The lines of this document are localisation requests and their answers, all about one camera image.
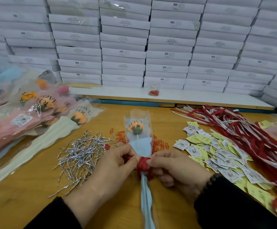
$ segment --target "white shelf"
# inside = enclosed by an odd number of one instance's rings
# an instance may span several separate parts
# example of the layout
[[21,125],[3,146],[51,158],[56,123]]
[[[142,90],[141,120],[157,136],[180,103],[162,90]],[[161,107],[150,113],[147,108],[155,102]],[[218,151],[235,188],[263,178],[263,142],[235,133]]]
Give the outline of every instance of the white shelf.
[[96,87],[70,88],[72,94],[110,100],[164,102],[175,104],[213,105],[230,108],[273,110],[275,107],[257,97],[217,92],[160,89],[159,96],[149,96],[149,88]]

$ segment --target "orange table surface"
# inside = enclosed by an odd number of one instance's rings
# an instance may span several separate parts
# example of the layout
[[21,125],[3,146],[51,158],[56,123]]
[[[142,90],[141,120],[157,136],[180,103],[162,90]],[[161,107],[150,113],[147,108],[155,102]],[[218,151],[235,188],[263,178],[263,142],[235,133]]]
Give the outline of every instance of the orange table surface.
[[[186,132],[182,129],[187,126],[186,118],[175,115],[169,108],[137,107],[123,105],[101,104],[105,111],[93,118],[78,130],[58,140],[51,147],[42,150],[29,162],[23,164],[13,174],[0,182],[0,228],[23,228],[32,220],[53,198],[48,196],[64,187],[69,181],[63,177],[59,187],[57,180],[61,169],[53,168],[57,165],[57,155],[70,140],[82,137],[86,130],[95,135],[102,132],[105,137],[124,131],[124,119],[132,109],[149,111],[154,135],[173,148],[175,140],[185,139]],[[269,114],[243,113],[252,122],[271,120]],[[201,125],[204,131],[209,127]],[[184,197],[174,188],[165,188],[157,179],[150,181],[154,206],[154,221],[159,229],[188,229],[200,228],[193,204],[188,204]],[[60,192],[63,196],[67,190]],[[130,175],[121,190],[111,200],[105,203],[90,220],[87,228],[105,229],[142,229],[142,214],[140,180]],[[210,206],[205,206],[206,212],[211,212]]]

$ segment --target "black sleeve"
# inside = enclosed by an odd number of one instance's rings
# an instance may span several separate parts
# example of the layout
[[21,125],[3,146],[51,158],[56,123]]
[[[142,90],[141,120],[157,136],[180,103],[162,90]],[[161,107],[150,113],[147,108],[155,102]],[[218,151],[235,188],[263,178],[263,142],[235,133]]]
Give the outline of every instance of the black sleeve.
[[224,177],[218,177],[205,188],[194,208],[203,229],[277,229],[275,215]]
[[81,225],[62,198],[56,197],[25,227],[31,228],[81,229]]

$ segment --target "right hand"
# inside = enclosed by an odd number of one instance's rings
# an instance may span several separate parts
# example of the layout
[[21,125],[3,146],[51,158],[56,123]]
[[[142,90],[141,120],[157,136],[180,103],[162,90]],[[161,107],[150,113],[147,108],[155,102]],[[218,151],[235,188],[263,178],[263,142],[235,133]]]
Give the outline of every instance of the right hand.
[[195,200],[212,177],[198,162],[177,150],[161,150],[146,163],[166,187],[176,186],[187,200]]

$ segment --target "left hand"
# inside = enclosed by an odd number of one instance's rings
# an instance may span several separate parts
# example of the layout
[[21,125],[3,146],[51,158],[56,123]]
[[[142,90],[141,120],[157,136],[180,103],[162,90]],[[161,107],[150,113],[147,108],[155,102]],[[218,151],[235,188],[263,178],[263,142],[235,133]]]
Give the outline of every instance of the left hand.
[[[131,145],[125,145],[122,142],[118,142],[116,145],[118,147],[111,147],[102,156],[87,180],[87,185],[90,185],[95,192],[99,193],[103,203],[119,191],[141,158]],[[124,164],[124,160],[121,157],[126,154],[132,156],[132,158]]]

